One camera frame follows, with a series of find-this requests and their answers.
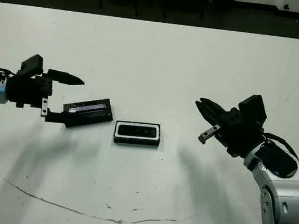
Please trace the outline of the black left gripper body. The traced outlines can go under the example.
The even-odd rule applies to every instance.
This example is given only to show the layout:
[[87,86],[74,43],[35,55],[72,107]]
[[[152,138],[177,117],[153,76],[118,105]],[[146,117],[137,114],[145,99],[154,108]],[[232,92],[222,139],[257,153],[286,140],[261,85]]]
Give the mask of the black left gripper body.
[[52,79],[47,76],[25,77],[14,75],[8,79],[5,89],[6,99],[16,103],[17,108],[26,104],[39,108],[41,117],[48,114],[48,97],[52,95]]

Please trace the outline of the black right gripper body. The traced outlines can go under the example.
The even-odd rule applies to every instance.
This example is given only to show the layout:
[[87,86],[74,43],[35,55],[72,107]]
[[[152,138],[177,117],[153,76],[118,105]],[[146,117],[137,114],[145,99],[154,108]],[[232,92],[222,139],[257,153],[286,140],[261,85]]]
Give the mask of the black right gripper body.
[[214,137],[225,146],[228,154],[244,158],[253,148],[263,142],[260,123],[245,119],[237,108],[231,108],[221,118],[222,126],[212,125],[199,135],[198,139],[202,144]]

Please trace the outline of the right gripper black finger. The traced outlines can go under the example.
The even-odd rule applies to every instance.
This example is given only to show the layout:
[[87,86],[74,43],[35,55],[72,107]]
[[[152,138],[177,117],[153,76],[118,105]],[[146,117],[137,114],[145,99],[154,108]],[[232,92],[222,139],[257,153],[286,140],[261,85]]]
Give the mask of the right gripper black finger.
[[212,116],[212,115],[202,115],[202,117],[210,124],[210,125],[219,125],[219,126],[222,126],[223,123],[222,123],[222,115],[221,116]]
[[206,98],[200,98],[198,109],[202,115],[221,116],[228,113],[219,104]]

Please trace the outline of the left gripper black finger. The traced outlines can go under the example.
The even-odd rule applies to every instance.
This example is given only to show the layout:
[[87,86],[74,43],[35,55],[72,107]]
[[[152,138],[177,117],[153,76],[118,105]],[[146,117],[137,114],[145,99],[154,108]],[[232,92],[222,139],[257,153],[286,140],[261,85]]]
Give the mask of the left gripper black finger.
[[45,116],[45,122],[65,124],[66,121],[67,121],[67,115],[64,112],[54,113],[50,109],[47,110],[47,115]]
[[67,85],[84,85],[84,81],[75,75],[71,75],[68,72],[48,69],[47,76],[53,81],[57,81],[61,84]]

